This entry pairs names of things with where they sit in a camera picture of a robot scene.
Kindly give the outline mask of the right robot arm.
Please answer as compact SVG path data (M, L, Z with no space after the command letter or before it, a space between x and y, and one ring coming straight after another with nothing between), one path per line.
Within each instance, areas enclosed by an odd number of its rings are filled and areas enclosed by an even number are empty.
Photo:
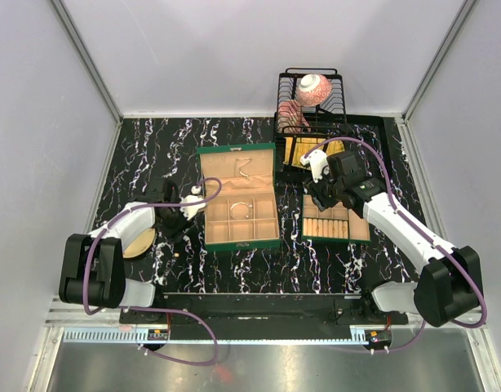
M382 283L360 303L368 323L389 312L418 314L440 327L482 305L480 258L469 246L456 247L412 216L379 178L368 177L351 151L327 155L316 149L300 159L310 170L304 187L320 211L342 203L380 230L414 265L415 282Z

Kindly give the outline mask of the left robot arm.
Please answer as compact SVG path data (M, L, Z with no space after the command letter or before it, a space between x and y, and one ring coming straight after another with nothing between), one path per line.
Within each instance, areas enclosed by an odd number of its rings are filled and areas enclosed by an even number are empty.
M89 234L69 236L60 276L60 299L108 309L134 306L147 323L159 322L166 304L155 297L156 288L151 283L126 277L124 253L149 231L162 234L168 243L179 242L191 224L177 207L143 207L123 217L110 230L103 225Z

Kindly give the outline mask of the small green jewelry tray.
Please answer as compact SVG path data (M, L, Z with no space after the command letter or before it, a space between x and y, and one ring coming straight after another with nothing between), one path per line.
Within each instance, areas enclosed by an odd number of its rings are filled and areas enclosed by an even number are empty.
M309 195L304 195L302 238L313 241L369 243L370 225L341 202L321 212Z

